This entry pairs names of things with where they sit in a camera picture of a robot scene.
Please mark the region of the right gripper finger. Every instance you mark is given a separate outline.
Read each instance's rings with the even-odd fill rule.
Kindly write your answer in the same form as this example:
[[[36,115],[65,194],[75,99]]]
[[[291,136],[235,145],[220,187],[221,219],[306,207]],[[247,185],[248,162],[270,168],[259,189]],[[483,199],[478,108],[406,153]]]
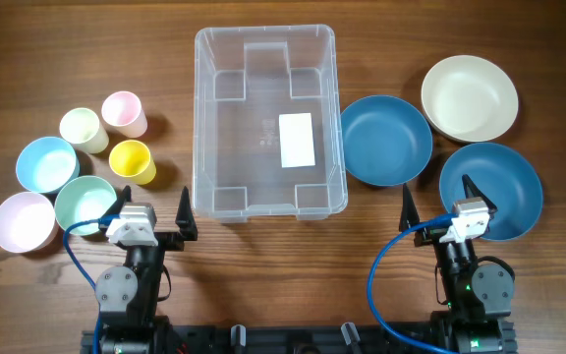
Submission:
[[[467,199],[480,198],[485,203],[489,212],[497,212],[497,206],[493,203],[473,182],[468,174],[462,175],[462,183]]]
[[[420,223],[419,214],[407,184],[402,187],[402,210],[399,221],[399,231],[403,232]]]

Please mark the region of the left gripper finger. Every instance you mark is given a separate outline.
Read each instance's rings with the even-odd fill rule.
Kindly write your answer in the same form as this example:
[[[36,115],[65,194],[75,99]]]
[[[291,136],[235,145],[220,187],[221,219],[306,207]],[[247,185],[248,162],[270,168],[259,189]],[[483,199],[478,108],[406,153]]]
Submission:
[[[130,186],[125,186],[121,192],[118,194],[116,201],[108,208],[107,211],[102,215],[103,218],[107,218],[111,215],[118,215],[124,204],[129,203],[132,200],[132,189]]]
[[[193,215],[189,189],[184,187],[179,200],[175,223],[182,234],[197,234],[198,228]]]

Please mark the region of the mint green small bowl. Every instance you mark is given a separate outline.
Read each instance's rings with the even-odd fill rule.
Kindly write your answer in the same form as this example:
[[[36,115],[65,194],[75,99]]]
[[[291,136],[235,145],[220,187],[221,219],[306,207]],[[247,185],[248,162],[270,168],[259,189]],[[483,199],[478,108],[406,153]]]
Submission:
[[[78,222],[100,218],[117,200],[115,189],[97,176],[81,176],[65,185],[55,201],[55,215],[63,230]]]

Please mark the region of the dark blue bowl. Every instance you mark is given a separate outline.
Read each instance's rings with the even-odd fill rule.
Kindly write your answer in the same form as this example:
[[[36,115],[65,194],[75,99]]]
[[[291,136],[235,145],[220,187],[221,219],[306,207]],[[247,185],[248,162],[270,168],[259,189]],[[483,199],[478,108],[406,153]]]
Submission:
[[[544,195],[532,165],[515,150],[495,143],[477,143],[454,152],[442,167],[439,194],[446,210],[465,197],[462,176],[468,175],[496,206],[488,241],[510,241],[538,223]]]
[[[414,105],[399,97],[358,99],[342,112],[341,123],[346,169],[366,184],[405,184],[431,159],[430,126]]]

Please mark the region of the yellow plastic cup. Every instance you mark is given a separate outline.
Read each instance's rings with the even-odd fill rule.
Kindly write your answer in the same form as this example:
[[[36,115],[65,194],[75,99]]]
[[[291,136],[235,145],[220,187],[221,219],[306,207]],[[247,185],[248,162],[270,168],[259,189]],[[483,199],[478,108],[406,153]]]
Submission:
[[[156,165],[146,144],[126,140],[112,148],[109,166],[120,177],[138,185],[150,183],[156,176]]]

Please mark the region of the light blue small bowl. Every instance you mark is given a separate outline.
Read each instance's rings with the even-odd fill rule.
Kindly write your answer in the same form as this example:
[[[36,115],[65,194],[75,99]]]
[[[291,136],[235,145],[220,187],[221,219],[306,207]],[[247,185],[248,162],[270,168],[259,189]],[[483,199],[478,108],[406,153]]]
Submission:
[[[28,144],[19,154],[16,176],[28,191],[56,194],[80,175],[74,148],[57,137],[43,137]]]

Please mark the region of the cream plastic cup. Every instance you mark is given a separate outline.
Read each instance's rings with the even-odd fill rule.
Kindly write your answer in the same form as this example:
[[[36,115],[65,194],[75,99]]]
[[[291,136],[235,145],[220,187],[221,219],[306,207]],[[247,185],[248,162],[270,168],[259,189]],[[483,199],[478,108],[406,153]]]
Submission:
[[[84,107],[67,112],[60,121],[59,132],[75,149],[86,153],[103,152],[109,143],[97,114]]]

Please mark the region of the cream plastic bowl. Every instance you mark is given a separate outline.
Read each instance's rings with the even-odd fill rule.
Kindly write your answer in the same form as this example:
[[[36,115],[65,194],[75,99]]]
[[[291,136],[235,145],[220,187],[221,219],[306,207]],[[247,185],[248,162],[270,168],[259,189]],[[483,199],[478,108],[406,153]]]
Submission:
[[[494,140],[519,114],[519,95],[496,64],[473,55],[447,57],[425,74],[421,103],[429,124],[462,143]]]

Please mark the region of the pink small bowl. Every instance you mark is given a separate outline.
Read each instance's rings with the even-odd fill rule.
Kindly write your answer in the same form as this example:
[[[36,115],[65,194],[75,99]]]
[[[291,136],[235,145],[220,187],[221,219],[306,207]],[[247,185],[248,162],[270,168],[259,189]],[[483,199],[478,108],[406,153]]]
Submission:
[[[0,205],[0,247],[7,252],[40,250],[57,232],[54,206],[41,194],[17,193]]]

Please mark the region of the pink plastic cup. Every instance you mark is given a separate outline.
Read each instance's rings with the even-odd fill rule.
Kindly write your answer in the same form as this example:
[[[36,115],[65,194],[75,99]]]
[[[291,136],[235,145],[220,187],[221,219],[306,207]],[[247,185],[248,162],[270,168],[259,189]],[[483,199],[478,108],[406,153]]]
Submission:
[[[130,91],[110,94],[102,103],[101,115],[109,126],[128,138],[138,138],[147,130],[142,102]]]

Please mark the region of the clear plastic storage container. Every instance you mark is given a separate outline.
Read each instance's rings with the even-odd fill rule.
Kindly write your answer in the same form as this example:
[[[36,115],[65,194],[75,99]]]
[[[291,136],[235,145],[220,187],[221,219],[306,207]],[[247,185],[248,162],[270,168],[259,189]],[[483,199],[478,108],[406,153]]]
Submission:
[[[281,114],[310,113],[315,166],[283,168]],[[327,25],[195,37],[193,206],[221,222],[324,219],[348,203],[336,38]]]

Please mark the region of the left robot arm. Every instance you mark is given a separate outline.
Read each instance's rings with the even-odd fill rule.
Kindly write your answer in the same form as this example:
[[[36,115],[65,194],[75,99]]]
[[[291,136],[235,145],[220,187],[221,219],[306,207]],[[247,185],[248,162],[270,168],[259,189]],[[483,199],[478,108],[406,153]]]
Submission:
[[[122,265],[105,270],[96,280],[98,322],[90,350],[93,353],[187,353],[186,342],[157,305],[169,298],[159,294],[161,279],[169,276],[164,264],[168,252],[182,252],[198,238],[189,190],[181,192],[176,231],[156,231],[157,218],[149,203],[134,203],[130,187],[100,218],[99,229],[110,243],[126,252]]]

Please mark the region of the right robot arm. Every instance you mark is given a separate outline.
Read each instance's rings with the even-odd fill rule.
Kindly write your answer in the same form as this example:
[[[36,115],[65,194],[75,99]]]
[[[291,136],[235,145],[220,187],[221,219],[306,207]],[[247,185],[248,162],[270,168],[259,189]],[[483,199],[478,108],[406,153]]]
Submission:
[[[454,203],[449,220],[415,233],[417,247],[431,246],[434,276],[442,281],[446,311],[427,323],[399,324],[414,340],[456,353],[516,353],[514,325],[507,321],[515,290],[511,266],[493,256],[478,257],[473,241],[489,231],[497,206],[467,175],[465,198]]]

